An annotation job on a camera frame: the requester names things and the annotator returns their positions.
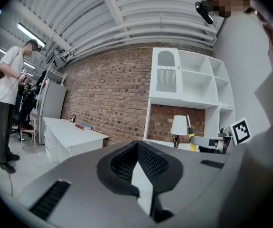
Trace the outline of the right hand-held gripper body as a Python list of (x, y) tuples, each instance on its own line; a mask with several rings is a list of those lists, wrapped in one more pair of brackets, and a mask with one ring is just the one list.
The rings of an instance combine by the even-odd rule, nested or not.
[(245, 117), (230, 124), (227, 128), (221, 128), (218, 134), (221, 138), (217, 149), (221, 154), (230, 153), (234, 146), (249, 140), (251, 137), (248, 122)]

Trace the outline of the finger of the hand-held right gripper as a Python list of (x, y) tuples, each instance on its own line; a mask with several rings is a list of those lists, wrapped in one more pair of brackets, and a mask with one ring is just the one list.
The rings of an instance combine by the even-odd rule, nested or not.
[(218, 145), (218, 139), (217, 138), (209, 138), (209, 137), (198, 137), (193, 136), (189, 139), (189, 142), (198, 145), (199, 147), (204, 147), (208, 149), (215, 149)]

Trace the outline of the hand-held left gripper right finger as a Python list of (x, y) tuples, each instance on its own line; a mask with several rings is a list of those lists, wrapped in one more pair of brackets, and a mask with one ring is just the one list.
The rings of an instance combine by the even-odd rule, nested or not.
[(140, 166), (152, 184), (149, 216), (139, 228), (220, 228), (228, 187), (224, 172), (229, 155), (191, 152), (138, 141)]

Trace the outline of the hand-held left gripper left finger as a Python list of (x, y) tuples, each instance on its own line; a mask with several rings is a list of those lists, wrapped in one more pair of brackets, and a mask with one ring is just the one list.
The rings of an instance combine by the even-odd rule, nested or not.
[[(98, 179), (96, 166), (105, 155), (125, 143), (110, 145), (68, 158), (44, 173), (18, 195), (23, 219), (32, 228), (151, 228), (155, 222), (134, 196), (118, 195)], [(46, 220), (30, 209), (56, 181), (70, 183)]]

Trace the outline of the yellow and black screwdriver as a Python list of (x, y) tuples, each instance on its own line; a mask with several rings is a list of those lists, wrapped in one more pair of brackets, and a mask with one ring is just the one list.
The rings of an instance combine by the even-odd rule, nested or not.
[(189, 115), (187, 115), (187, 127), (188, 127), (188, 137), (189, 137), (189, 143), (190, 143), (190, 150), (192, 152), (196, 152), (196, 145), (191, 141), (192, 137), (194, 137), (193, 128), (190, 123)]

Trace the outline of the white shade table lamp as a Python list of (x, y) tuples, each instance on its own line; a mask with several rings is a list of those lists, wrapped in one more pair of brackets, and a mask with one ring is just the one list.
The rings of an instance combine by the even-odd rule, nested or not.
[(188, 134), (187, 117), (184, 115), (175, 115), (173, 118), (170, 133), (174, 135), (174, 148), (178, 148), (180, 143), (179, 137), (186, 136)]

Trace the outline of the white shelf hutch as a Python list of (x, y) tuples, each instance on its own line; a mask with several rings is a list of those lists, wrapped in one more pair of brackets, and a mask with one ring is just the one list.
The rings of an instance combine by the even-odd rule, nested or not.
[(204, 137), (235, 122), (234, 97), (224, 62), (175, 48), (152, 51), (151, 81), (144, 140), (148, 140), (152, 105), (205, 110)]

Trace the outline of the small white desk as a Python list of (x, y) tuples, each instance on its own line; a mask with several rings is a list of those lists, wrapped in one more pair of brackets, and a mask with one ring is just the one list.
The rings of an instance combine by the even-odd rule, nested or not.
[(69, 120), (44, 117), (43, 140), (51, 162), (61, 163), (73, 156), (103, 147), (109, 136), (93, 130), (81, 130)]

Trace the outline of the red and blue book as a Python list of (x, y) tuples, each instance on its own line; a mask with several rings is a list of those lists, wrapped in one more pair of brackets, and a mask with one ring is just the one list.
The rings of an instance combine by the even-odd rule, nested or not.
[(85, 130), (91, 130), (92, 127), (90, 125), (87, 125), (87, 124), (79, 124), (79, 123), (76, 123), (75, 124), (75, 127), (85, 131)]

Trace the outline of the wooden chair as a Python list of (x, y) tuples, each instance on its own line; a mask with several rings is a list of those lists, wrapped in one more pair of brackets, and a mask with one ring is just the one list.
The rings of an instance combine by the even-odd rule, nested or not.
[(34, 148), (37, 148), (36, 145), (36, 128), (33, 125), (25, 127), (23, 124), (19, 125), (19, 133), (20, 133), (20, 141), (22, 143), (22, 135), (23, 133), (29, 133), (32, 135), (32, 140), (34, 142)]

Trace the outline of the white refrigerator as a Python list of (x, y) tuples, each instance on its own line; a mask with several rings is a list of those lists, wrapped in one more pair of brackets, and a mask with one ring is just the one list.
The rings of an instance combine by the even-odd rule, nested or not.
[(38, 100), (37, 139), (39, 144), (44, 144), (44, 117), (60, 119), (66, 95), (66, 87), (51, 80), (44, 82)]

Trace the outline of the person's pink striped shirt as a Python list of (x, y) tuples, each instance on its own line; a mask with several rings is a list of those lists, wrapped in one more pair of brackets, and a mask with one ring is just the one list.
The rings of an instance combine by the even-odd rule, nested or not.
[(263, 28), (268, 38), (268, 57), (273, 67), (273, 14), (260, 0), (249, 0), (249, 6), (244, 13), (251, 16)]

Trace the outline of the ceiling light strip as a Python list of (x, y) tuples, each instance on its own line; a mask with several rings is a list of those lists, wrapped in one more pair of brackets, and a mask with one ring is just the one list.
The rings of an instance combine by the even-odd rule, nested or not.
[(26, 36), (28, 36), (31, 39), (34, 39), (37, 41), (37, 43), (41, 46), (41, 47), (45, 47), (46, 43), (40, 39), (38, 36), (36, 36), (33, 32), (31, 32), (28, 28), (26, 28), (24, 25), (22, 25), (21, 23), (17, 24), (17, 28), (24, 33)]

